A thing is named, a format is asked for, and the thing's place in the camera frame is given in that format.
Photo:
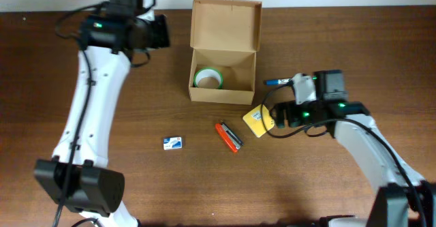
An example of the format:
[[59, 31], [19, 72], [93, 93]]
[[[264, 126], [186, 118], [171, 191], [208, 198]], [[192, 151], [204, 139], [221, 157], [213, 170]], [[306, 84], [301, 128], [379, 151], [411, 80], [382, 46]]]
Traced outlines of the cardboard box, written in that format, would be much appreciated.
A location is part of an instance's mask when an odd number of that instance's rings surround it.
[[[190, 35], [193, 54], [188, 84], [191, 101], [252, 103], [261, 25], [261, 1], [193, 0]], [[222, 73], [221, 89], [194, 87], [194, 75], [204, 67]]]

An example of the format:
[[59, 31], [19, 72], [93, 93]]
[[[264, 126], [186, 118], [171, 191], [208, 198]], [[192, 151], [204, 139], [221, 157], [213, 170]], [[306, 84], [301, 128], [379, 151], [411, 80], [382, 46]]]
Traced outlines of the green tape roll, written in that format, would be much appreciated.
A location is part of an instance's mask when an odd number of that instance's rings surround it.
[[215, 68], [204, 67], [195, 73], [193, 85], [203, 89], [221, 89], [223, 86], [222, 73]]

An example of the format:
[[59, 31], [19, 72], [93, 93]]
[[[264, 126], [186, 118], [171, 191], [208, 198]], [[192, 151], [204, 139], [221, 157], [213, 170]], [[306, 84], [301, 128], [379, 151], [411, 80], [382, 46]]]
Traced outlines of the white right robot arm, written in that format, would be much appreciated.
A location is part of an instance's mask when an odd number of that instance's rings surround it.
[[320, 218], [319, 226], [434, 226], [435, 184], [409, 166], [382, 136], [369, 110], [348, 100], [340, 70], [280, 79], [295, 99], [276, 104], [275, 123], [297, 132], [325, 127], [347, 149], [376, 193], [366, 219], [353, 215]]

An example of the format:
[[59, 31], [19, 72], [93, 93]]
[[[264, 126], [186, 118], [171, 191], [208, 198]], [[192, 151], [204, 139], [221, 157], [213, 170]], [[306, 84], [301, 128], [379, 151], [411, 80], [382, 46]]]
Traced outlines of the yellow sticky note pad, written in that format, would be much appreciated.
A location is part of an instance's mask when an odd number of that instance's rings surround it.
[[275, 126], [275, 122], [269, 115], [268, 109], [261, 104], [245, 114], [243, 121], [257, 138], [262, 137]]

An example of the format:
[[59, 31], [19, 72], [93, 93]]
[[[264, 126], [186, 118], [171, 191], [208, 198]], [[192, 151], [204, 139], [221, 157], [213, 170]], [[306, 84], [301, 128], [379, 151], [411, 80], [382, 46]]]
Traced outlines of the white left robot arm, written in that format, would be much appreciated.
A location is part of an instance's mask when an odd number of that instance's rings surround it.
[[107, 0], [67, 39], [78, 45], [78, 79], [63, 134], [36, 181], [57, 205], [94, 226], [139, 226], [123, 203], [125, 177], [108, 169], [108, 140], [119, 93], [136, 53], [167, 48], [166, 17], [144, 0]]

